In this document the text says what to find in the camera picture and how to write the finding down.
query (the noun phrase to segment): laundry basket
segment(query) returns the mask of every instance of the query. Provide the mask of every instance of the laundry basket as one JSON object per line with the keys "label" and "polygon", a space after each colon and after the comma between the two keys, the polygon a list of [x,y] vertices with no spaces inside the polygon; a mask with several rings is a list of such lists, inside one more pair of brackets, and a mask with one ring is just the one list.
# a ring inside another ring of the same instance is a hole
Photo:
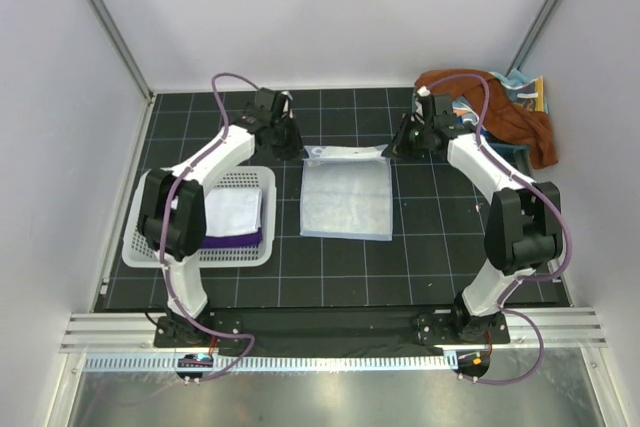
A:
{"label": "laundry basket", "polygon": [[[160,262],[140,235],[136,224],[142,200],[143,182],[138,184],[131,203],[131,212],[124,231],[122,260],[129,267],[159,268]],[[276,177],[267,167],[236,167],[227,173],[215,187],[233,189],[260,187],[262,189],[262,242],[251,247],[200,249],[200,267],[255,267],[271,256],[276,222]]]}

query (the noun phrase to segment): white cloth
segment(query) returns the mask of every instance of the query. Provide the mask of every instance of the white cloth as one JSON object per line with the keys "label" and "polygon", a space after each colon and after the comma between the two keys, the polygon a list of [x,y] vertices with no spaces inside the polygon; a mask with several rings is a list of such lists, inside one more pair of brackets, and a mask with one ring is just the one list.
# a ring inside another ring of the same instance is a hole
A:
{"label": "white cloth", "polygon": [[260,228],[259,187],[217,188],[204,199],[207,237],[255,234]]}

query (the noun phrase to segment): wall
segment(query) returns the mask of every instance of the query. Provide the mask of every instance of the wall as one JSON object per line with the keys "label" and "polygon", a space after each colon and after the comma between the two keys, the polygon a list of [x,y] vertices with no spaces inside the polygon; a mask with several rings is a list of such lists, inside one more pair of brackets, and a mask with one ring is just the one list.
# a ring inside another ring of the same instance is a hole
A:
{"label": "wall", "polygon": [[639,23],[640,0],[563,0],[525,65],[547,80],[560,163],[539,178],[562,191],[575,239],[568,279],[598,312],[627,399],[640,397]]}
{"label": "wall", "polygon": [[223,70],[289,88],[409,85],[439,67],[505,70],[542,1],[105,3],[151,88],[190,91],[209,89]]}
{"label": "wall", "polygon": [[0,0],[0,418],[42,425],[143,99],[85,0]]}

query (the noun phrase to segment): purple cable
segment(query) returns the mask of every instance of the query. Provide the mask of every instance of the purple cable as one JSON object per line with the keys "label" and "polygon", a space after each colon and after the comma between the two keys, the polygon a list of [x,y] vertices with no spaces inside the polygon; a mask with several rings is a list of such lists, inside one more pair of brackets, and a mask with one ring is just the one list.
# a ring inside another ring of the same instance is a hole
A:
{"label": "purple cable", "polygon": [[554,205],[554,203],[551,202],[551,199],[549,199],[549,197],[544,195],[535,186],[531,185],[527,180],[525,180],[518,174],[512,173],[509,168],[504,166],[502,162],[500,162],[500,160],[493,155],[493,152],[490,149],[488,149],[486,146],[482,144],[482,126],[484,124],[484,119],[487,116],[487,112],[489,111],[489,96],[490,96],[489,84],[487,83],[486,79],[478,74],[454,74],[454,75],[445,77],[443,79],[437,80],[436,82],[433,82],[432,84],[428,85],[427,88],[431,89],[432,87],[435,87],[443,82],[447,82],[449,80],[459,79],[463,77],[479,79],[480,82],[482,83],[482,89],[484,90],[484,101],[482,102],[482,113],[480,114],[478,125],[476,126],[476,143],[478,144],[479,150],[502,173],[504,173],[505,175],[508,175],[510,178],[514,179],[517,183],[522,185],[525,189],[527,189],[529,192],[531,192],[533,195],[539,198],[549,208],[549,210],[551,210],[551,212],[556,217],[556,219],[558,219],[558,222],[562,227],[562,232],[564,233],[564,237],[566,240],[566,249],[565,249],[564,259],[560,267],[558,267],[558,269],[555,272],[549,273],[549,274],[541,274],[541,275],[516,278],[500,294],[497,300],[498,306],[501,312],[505,314],[517,315],[518,317],[524,319],[529,325],[531,325],[531,328],[535,332],[536,337],[538,337],[540,350],[539,350],[538,358],[536,359],[536,362],[533,364],[533,366],[524,374],[518,377],[514,377],[513,379],[506,379],[506,380],[478,379],[478,378],[470,377],[468,375],[462,376],[462,378],[464,379],[470,380],[472,382],[477,382],[479,384],[510,385],[510,384],[515,384],[516,382],[520,382],[521,380],[528,379],[540,368],[540,365],[542,365],[542,360],[544,359],[544,342],[542,340],[542,334],[540,333],[540,329],[535,324],[535,322],[533,322],[531,318],[529,318],[527,315],[523,314],[522,312],[517,312],[511,309],[505,309],[504,302],[523,281],[546,282],[549,280],[554,280],[559,278],[562,275],[562,273],[567,269],[567,267],[569,266],[569,262],[571,261],[571,256],[573,255],[573,240],[571,238],[571,232],[569,231],[569,225],[567,224],[566,220],[562,216],[562,213],[560,212],[560,210],[558,210],[558,208]]}
{"label": "purple cable", "polygon": [[[163,219],[162,219],[162,231],[160,233],[160,248],[158,249],[159,250],[158,257],[160,259],[160,263],[164,266],[162,268],[162,276],[164,277],[164,281],[165,281],[165,284],[167,286],[167,291],[169,293],[169,298],[173,299],[173,301],[175,302],[176,306],[178,307],[178,309],[182,313],[182,316],[185,319],[187,319],[191,323],[191,325],[193,325],[195,328],[197,328],[198,330],[200,330],[200,331],[202,331],[202,332],[204,332],[204,333],[206,333],[208,335],[212,335],[212,336],[219,337],[219,338],[222,338],[222,339],[248,339],[249,340],[249,344],[244,349],[244,351],[242,351],[242,353],[240,355],[238,355],[238,357],[236,357],[232,362],[230,362],[227,366],[223,367],[222,369],[220,369],[220,370],[218,370],[216,372],[213,372],[211,374],[203,376],[200,379],[200,382],[207,382],[209,380],[214,380],[214,379],[217,379],[219,377],[222,377],[223,375],[226,375],[233,367],[238,365],[242,361],[242,359],[244,359],[247,356],[247,354],[251,351],[251,349],[253,348],[253,346],[255,344],[255,341],[256,341],[256,338],[255,338],[255,336],[253,334],[228,334],[226,332],[218,332],[216,330],[212,330],[212,329],[209,329],[209,328],[205,327],[204,325],[202,325],[198,321],[196,321],[193,317],[191,317],[189,315],[189,313],[187,312],[187,310],[184,308],[184,305],[182,305],[182,302],[180,302],[180,299],[178,299],[178,297],[176,295],[176,292],[173,289],[173,285],[171,284],[171,279],[167,275],[167,271],[168,271],[169,268],[168,268],[167,262],[165,261],[165,258],[164,258],[164,254],[165,254],[166,248],[167,248],[167,234],[168,234],[168,231],[169,231],[169,220],[170,220],[170,216],[171,216],[171,202],[173,201],[173,199],[174,199],[174,197],[176,195],[178,187],[180,186],[180,182],[182,182],[182,180],[184,180],[184,178],[189,174],[189,172],[191,172],[191,170],[196,165],[198,165],[198,163],[202,162],[202,160],[205,159],[209,154],[211,154],[211,152],[213,152],[220,145],[222,145],[222,143],[227,138],[227,135],[229,134],[229,116],[227,115],[227,111],[224,108],[224,103],[222,102],[222,99],[220,98],[220,94],[218,93],[218,89],[216,87],[216,80],[218,80],[220,77],[233,77],[233,78],[236,78],[236,79],[239,79],[239,80],[242,80],[242,81],[246,82],[247,84],[249,84],[251,87],[253,87],[256,90],[259,89],[259,87],[256,84],[254,84],[253,82],[251,82],[249,79],[246,79],[246,78],[242,77],[241,75],[233,74],[233,73],[230,73],[230,72],[222,72],[220,74],[216,74],[211,79],[211,87],[213,88],[213,96],[216,99],[216,103],[218,104],[218,107],[220,109],[220,113],[222,114],[222,121],[224,123],[224,127],[222,129],[222,136],[220,137],[220,139],[218,139],[218,141],[216,143],[214,143],[211,147],[209,147],[207,150],[205,150],[198,157],[196,157],[193,160],[193,162],[189,165],[189,167],[185,168],[185,170],[176,178],[176,180],[173,182],[173,184],[171,184],[171,188],[169,189],[169,193],[167,194],[167,201],[166,201],[165,206],[164,206],[164,216],[163,216]],[[166,390],[168,390],[168,389],[170,389],[170,388],[172,388],[172,387],[174,387],[176,385],[180,385],[180,384],[181,384],[180,382],[167,384],[167,385],[159,388],[155,392],[149,394],[144,399],[139,400],[139,401],[135,401],[135,402],[116,402],[116,401],[113,401],[113,400],[107,398],[104,395],[105,386],[102,386],[101,388],[98,389],[94,399],[91,401],[91,403],[87,407],[87,410],[85,411],[84,415],[82,416],[82,420],[80,421],[79,425],[80,425],[80,427],[84,427],[85,425],[87,425],[87,422],[89,421],[89,418],[91,417],[91,413],[95,409],[98,400],[102,400],[103,402],[105,402],[105,403],[107,403],[107,404],[109,404],[109,405],[111,405],[113,407],[121,407],[121,408],[137,407],[137,406],[142,405],[145,402],[151,400],[152,398],[158,396],[159,394],[165,392]]]}

